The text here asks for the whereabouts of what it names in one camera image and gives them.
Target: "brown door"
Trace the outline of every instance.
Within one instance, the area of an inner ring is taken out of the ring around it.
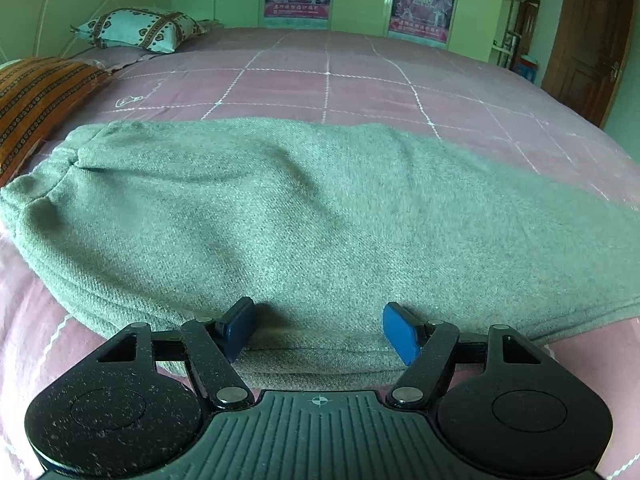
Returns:
[[[625,62],[635,0],[564,0],[542,88],[602,126]]]

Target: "silver screw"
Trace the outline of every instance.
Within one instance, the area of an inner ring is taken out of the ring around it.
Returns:
[[[393,390],[391,395],[401,404],[405,404],[407,402],[416,402],[420,400],[423,396],[423,393],[418,388],[412,388],[411,386],[402,386],[401,388],[396,388],[395,390]]]
[[[245,400],[249,394],[243,388],[237,386],[227,386],[226,388],[220,388],[216,393],[216,397],[220,402],[224,404],[235,404]]]

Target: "bed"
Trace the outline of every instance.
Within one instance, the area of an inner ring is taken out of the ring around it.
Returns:
[[[111,59],[115,51],[107,51],[93,49],[83,59]],[[175,54],[135,61],[121,62],[24,171],[81,124],[267,116],[384,123],[455,142],[602,200],[640,206],[640,168],[601,130],[524,78],[443,50],[339,32],[236,28],[192,40]],[[56,302],[4,228],[0,312],[0,470],[8,472],[4,478],[31,480],[42,468],[24,435],[28,404],[103,339]],[[545,349],[612,412],[614,433],[598,472],[607,479],[637,478],[640,319]],[[455,381],[475,372],[457,372]]]

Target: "gray fabric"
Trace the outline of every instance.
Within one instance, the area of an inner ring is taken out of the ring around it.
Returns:
[[[393,381],[387,301],[539,343],[640,314],[638,213],[379,124],[82,126],[0,191],[0,213],[103,336],[268,304],[237,363],[254,387]]]

